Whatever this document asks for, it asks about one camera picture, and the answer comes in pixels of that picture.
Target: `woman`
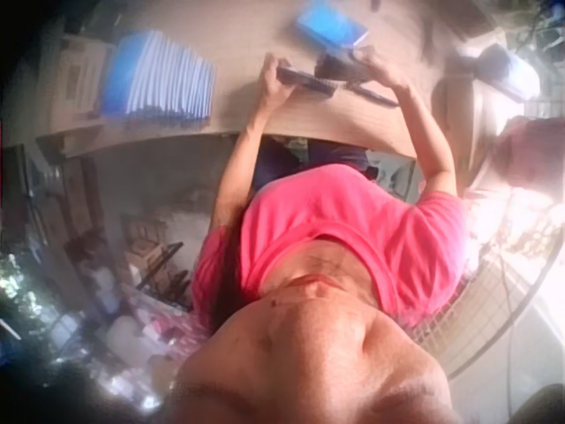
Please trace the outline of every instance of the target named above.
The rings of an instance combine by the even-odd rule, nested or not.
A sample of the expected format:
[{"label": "woman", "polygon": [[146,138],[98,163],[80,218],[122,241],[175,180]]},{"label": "woman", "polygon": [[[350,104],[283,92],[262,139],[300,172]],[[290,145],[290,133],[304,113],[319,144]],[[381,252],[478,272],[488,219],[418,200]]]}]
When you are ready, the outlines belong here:
[{"label": "woman", "polygon": [[354,57],[394,90],[426,190],[410,206],[339,163],[248,203],[261,134],[294,89],[267,55],[192,284],[214,335],[179,373],[175,422],[457,422],[446,376],[399,327],[442,307],[462,272],[453,158],[410,82],[372,49]]}]

